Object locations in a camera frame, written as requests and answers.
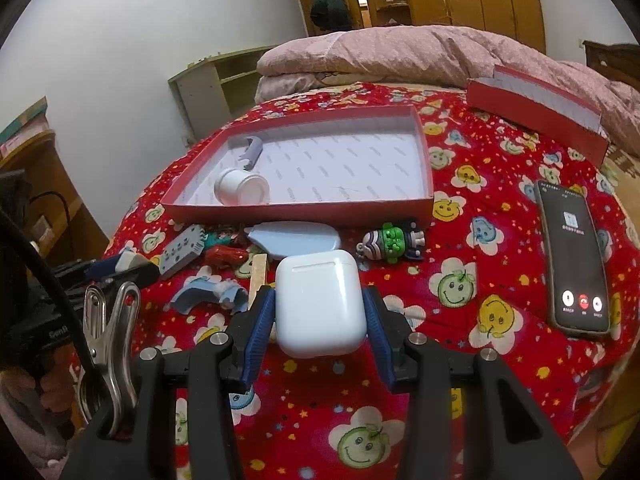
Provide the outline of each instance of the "red bedspread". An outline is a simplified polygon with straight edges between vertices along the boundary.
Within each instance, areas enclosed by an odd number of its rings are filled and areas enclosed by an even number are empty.
[[[425,226],[426,259],[394,266],[364,262],[362,284],[376,285],[389,308],[404,312],[415,330],[447,348],[495,348],[568,440],[606,394],[622,368],[614,365],[625,361],[638,333],[638,236],[609,182],[580,153],[469,109],[464,94],[373,84],[267,102],[239,121],[319,107],[407,104],[419,111],[428,136],[436,190],[433,222]],[[208,142],[200,142],[144,190],[107,255],[129,248],[151,258],[178,234],[182,227],[159,202]],[[531,187],[538,178],[584,193],[601,230],[614,313],[612,337],[602,342],[567,338],[545,322],[545,257]],[[481,228],[481,236],[471,235],[472,224]],[[364,231],[344,232],[343,247],[353,251]],[[201,304],[189,316],[166,306],[190,276],[233,277],[202,266],[196,262],[143,292],[136,352],[152,345],[165,352],[189,349],[204,334],[224,330],[230,313],[217,305]],[[447,279],[463,274],[462,290],[445,296]],[[248,280],[239,281],[248,288]],[[480,325],[496,306],[506,314],[500,328],[487,333]],[[452,398],[454,434],[460,436],[460,393],[453,392]],[[314,360],[291,359],[270,345],[255,391],[232,398],[245,474],[249,479],[393,479],[407,400],[387,393],[367,344],[339,359]],[[182,444],[183,400],[178,411]],[[458,462],[460,450],[457,438],[453,451]],[[187,460],[186,446],[179,447],[179,478],[189,478]],[[454,474],[461,472],[457,465]]]

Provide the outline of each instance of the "white plastic cup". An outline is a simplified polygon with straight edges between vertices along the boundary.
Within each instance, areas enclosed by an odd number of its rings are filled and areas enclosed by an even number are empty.
[[[258,174],[227,168],[217,177],[213,192],[222,205],[260,205],[269,203],[269,183]]]

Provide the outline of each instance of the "metal clip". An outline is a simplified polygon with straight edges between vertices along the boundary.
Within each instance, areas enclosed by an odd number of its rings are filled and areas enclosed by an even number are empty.
[[[107,436],[113,438],[138,402],[130,371],[130,348],[140,311],[140,290],[133,282],[120,285],[109,310],[103,290],[90,285],[84,294],[82,331],[96,374],[81,371],[78,405],[85,423],[95,415],[105,396],[113,404]]]

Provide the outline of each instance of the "metal screw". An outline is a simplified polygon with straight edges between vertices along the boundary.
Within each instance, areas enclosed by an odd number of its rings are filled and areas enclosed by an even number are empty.
[[[498,352],[493,348],[483,348],[480,351],[480,357],[485,361],[495,361],[498,358]]]
[[[224,332],[216,332],[209,338],[209,342],[212,345],[223,345],[227,341],[229,341],[229,336]]]
[[[143,351],[140,352],[140,358],[143,361],[151,361],[151,359],[156,357],[156,355],[158,355],[158,350],[151,346],[143,349]]]
[[[409,342],[414,345],[424,345],[427,342],[427,336],[422,332],[411,332],[409,334]]]

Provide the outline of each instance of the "green toy figure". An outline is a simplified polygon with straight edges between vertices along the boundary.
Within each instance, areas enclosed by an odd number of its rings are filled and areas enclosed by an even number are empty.
[[[395,264],[402,256],[409,260],[422,260],[420,248],[424,245],[424,231],[418,229],[415,218],[409,218],[402,222],[402,227],[386,222],[382,229],[368,232],[362,243],[356,246],[356,252],[369,260],[386,260]]]

